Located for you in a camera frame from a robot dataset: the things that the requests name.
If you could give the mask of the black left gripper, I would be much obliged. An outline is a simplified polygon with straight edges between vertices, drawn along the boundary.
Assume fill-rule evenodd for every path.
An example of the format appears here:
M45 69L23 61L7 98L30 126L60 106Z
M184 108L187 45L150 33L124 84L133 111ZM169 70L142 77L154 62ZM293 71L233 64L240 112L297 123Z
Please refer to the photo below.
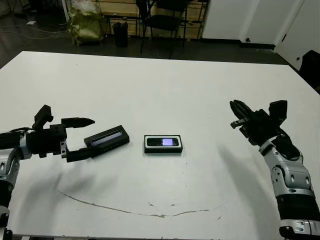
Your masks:
M67 128L84 128L95 121L85 117L62 118L61 124L50 125L47 129L35 130L26 135L28 152L45 158L47 154L61 155L67 163L77 162L93 157L95 148L86 147L79 150L67 150Z

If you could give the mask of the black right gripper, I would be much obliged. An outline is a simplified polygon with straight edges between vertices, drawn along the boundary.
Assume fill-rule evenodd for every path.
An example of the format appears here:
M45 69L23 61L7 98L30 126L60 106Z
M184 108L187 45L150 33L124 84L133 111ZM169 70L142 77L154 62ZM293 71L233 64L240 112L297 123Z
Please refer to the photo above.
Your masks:
M267 140L283 135L280 125L283 123L283 109L269 108L269 113L263 109L252 111L244 102L234 100L229 102L230 108L238 120L230 125L239 131L253 146L261 146Z

